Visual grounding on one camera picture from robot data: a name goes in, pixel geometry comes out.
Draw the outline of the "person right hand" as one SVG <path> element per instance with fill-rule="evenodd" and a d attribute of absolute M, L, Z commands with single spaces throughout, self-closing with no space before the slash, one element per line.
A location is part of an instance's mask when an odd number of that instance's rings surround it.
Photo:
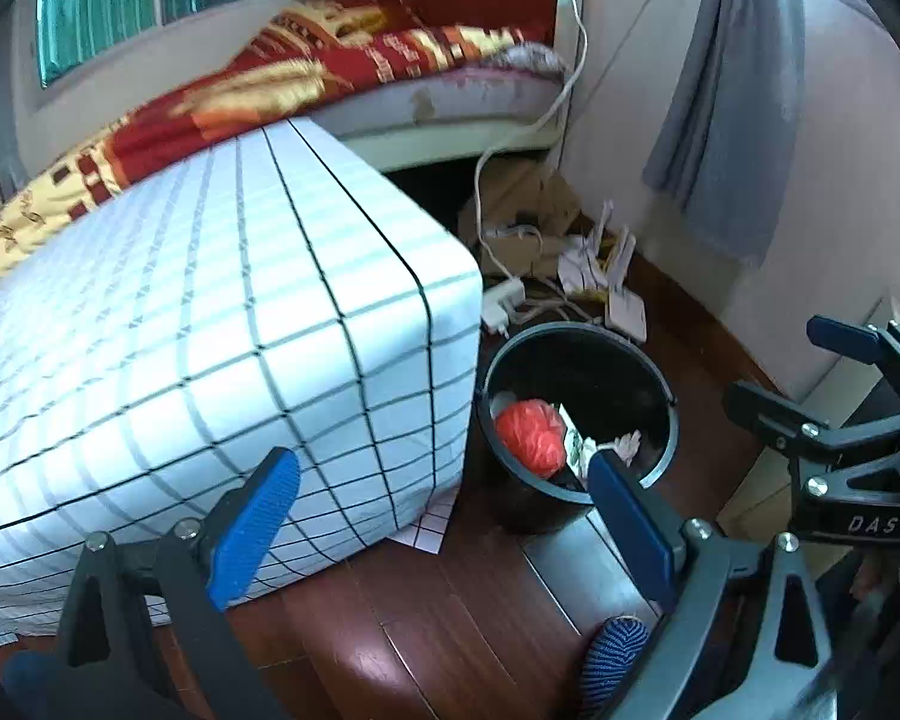
<path fill-rule="evenodd" d="M 848 557 L 857 562 L 850 585 L 850 594 L 855 601 L 863 603 L 886 583 L 900 585 L 900 556 L 854 550 L 848 553 Z"/>

